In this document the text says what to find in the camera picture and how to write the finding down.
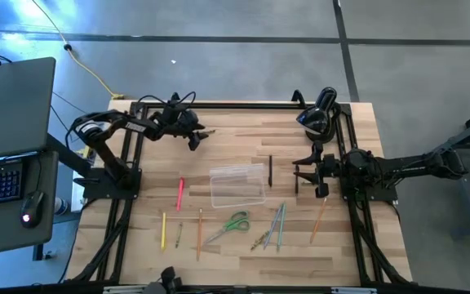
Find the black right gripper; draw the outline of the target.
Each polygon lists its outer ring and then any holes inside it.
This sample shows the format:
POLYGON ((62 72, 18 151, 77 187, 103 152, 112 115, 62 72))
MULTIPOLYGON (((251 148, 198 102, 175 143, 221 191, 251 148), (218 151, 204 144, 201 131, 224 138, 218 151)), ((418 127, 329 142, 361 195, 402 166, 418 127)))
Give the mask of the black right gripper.
POLYGON ((307 173, 295 171, 296 177, 307 180, 315 185, 315 196, 317 198, 325 198, 329 195, 328 184, 324 182, 326 178, 340 178, 343 174, 342 163, 334 154, 326 154, 321 158, 323 152, 323 144, 319 140, 315 140, 311 146, 311 154, 293 162, 294 165, 312 165, 320 163, 320 175, 316 172, 307 173))

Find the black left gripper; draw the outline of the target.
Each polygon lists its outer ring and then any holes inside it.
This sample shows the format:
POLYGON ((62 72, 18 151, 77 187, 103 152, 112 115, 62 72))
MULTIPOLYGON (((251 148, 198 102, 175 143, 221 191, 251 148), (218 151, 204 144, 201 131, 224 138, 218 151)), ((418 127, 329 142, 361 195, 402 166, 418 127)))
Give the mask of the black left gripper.
POLYGON ((191 151, 195 151, 201 141, 210 136, 209 134, 215 133, 215 129, 198 130, 200 129, 198 117, 190 109, 164 109, 160 123, 162 129, 159 136, 171 135, 188 138, 188 147, 191 151))

